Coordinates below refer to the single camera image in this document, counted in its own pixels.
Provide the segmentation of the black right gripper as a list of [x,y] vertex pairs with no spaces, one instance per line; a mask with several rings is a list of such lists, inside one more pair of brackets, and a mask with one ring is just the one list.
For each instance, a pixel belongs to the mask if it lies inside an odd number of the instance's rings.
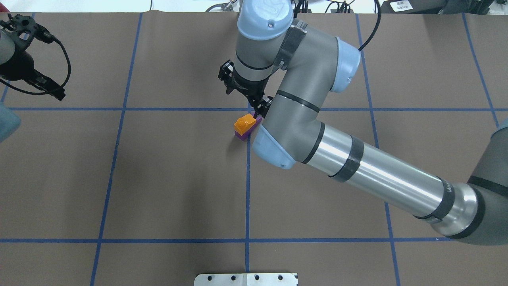
[[240,75],[231,60],[227,60],[219,68],[218,79],[224,83],[227,95],[236,90],[243,94],[250,104],[254,104],[255,119],[259,116],[266,117],[273,102],[272,96],[265,97],[264,91],[268,78],[248,80]]

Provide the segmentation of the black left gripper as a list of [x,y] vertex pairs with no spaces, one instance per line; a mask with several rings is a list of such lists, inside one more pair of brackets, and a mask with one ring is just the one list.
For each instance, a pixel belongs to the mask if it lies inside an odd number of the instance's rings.
[[[57,43],[66,55],[64,45],[46,27],[36,23],[33,17],[8,14],[8,18],[7,21],[1,21],[1,83],[24,94],[51,95],[62,101],[66,96],[66,82],[58,84],[37,71],[33,57],[27,49],[32,41],[37,39],[46,44]],[[23,80],[40,92],[29,92],[8,83],[16,80]]]

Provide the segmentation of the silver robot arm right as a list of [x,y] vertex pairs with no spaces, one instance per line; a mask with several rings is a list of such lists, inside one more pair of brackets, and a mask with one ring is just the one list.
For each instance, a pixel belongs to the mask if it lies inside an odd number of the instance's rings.
[[252,144],[288,170],[310,165],[472,245],[508,240],[507,121],[492,134],[467,183],[450,183],[318,120],[329,92],[343,92],[361,51],[294,17],[289,0],[245,0],[234,60],[218,78],[264,118]]

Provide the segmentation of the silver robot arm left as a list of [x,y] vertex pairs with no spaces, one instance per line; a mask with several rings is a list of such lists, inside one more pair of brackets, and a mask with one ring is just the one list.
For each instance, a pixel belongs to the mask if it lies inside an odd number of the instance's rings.
[[[66,96],[65,86],[71,76],[71,62],[64,45],[33,17],[11,13],[7,16],[7,21],[1,21],[1,84],[23,94],[50,95],[62,101]],[[35,69],[33,57],[27,52],[34,39],[60,46],[67,64],[67,74],[63,83],[58,84]]]

